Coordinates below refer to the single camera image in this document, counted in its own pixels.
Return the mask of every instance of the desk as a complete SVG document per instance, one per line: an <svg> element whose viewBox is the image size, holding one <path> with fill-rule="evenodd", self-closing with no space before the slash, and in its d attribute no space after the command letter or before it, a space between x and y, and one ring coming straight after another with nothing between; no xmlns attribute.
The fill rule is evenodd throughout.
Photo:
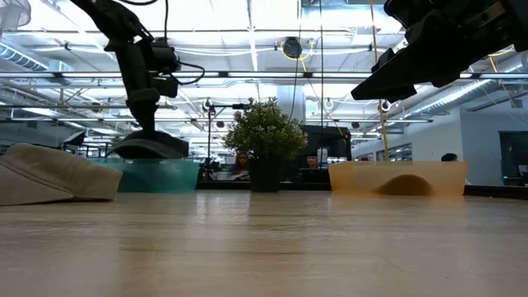
<svg viewBox="0 0 528 297"><path fill-rule="evenodd" d="M198 191L0 208L11 296L526 296L528 203Z"/></svg>

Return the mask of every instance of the ceiling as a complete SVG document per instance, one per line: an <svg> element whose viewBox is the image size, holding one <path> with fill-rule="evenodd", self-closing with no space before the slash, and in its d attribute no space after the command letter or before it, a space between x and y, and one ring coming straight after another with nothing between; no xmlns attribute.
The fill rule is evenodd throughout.
<svg viewBox="0 0 528 297"><path fill-rule="evenodd" d="M286 37L300 36L303 56L306 56L304 66L308 71L368 73L375 63L375 52L371 49L373 36L369 2L322 1L323 17L319 14L317 1L303 0L302 17L298 18L296 0L171 0L167 36L181 61L199 64L208 71L295 72L297 63L283 55L281 43ZM86 13L67 0L57 1L55 7L45 2L29 0L31 22L14 31L5 31L2 43L45 64L49 64L50 60L62 61L75 72L119 71L113 53L101 50L108 39L98 31ZM383 13L383 6L380 5L383 1L375 3L379 51L402 46L401 26ZM164 1L147 7L126 6L154 36L163 36ZM474 65L475 71L488 68L485 61ZM1 59L0 69L4 72L28 71ZM182 70L194 69L184 66ZM297 71L303 71L301 64ZM33 91L57 100L61 98L62 89L62 98L68 98L67 103L71 105L95 102L124 105L126 99L120 80L113 78L77 79L71 87L50 85L43 79L18 78L11 82L31 87ZM307 101L317 101L320 96L320 81L313 79L312 83L313 86L305 81L299 83ZM333 117L369 118L377 115L377 102L355 101L350 96L350 90L357 83L325 82L324 97L336 103L330 110ZM90 87L79 87L83 84ZM111 87L102 88L98 84ZM160 110L157 117L201 118L204 116L201 105L206 98L225 104L247 102L249 97L276 97L277 88L293 84L293 79L249 81L205 78L197 84L182 87L177 98L162 98L160 104L174 108ZM432 86L420 86L419 95L406 100L403 106L413 106L435 91ZM113 117L130 115L126 109L103 110L102 113ZM229 119L232 114L233 111L227 109L219 116ZM129 127L124 125L122 128L126 130ZM203 128L188 123L162 123L159 128L175 136L194 135L189 137L191 142L193 137L205 136Z"/></svg>

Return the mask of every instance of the black pot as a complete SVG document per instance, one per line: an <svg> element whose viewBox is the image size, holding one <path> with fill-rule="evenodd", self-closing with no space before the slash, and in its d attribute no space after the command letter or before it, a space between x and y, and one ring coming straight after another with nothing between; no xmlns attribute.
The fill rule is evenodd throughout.
<svg viewBox="0 0 528 297"><path fill-rule="evenodd" d="M252 158L249 176L251 191L278 192L281 188L281 162L274 158Z"/></svg>

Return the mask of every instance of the green plant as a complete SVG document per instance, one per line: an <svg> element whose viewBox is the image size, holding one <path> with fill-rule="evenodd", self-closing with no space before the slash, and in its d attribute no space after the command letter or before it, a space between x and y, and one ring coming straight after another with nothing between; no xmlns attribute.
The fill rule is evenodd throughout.
<svg viewBox="0 0 528 297"><path fill-rule="evenodd" d="M224 141L226 148L250 157L284 160L295 158L307 144L299 122L283 114L275 98L237 111Z"/></svg>

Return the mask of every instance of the wall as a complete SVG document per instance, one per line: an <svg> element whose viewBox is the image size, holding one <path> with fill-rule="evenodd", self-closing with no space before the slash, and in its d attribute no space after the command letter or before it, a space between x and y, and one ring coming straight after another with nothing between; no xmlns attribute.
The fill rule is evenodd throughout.
<svg viewBox="0 0 528 297"><path fill-rule="evenodd" d="M462 113L460 117L464 159L469 165L468 181L477 186L502 186L499 132L528 131L527 122L523 123L515 112Z"/></svg>
<svg viewBox="0 0 528 297"><path fill-rule="evenodd" d="M26 142L47 146L59 146L60 143L78 130L52 126L50 123L37 123L37 129L22 124L0 124L0 143L13 144Z"/></svg>
<svg viewBox="0 0 528 297"><path fill-rule="evenodd" d="M462 133L460 128L460 109L450 111L449 115L432 117L429 124L410 124L404 134L390 134L389 147L412 144L413 161L440 161L445 153L456 153L464 160ZM352 150L353 156L375 153L383 150L382 140L358 144Z"/></svg>

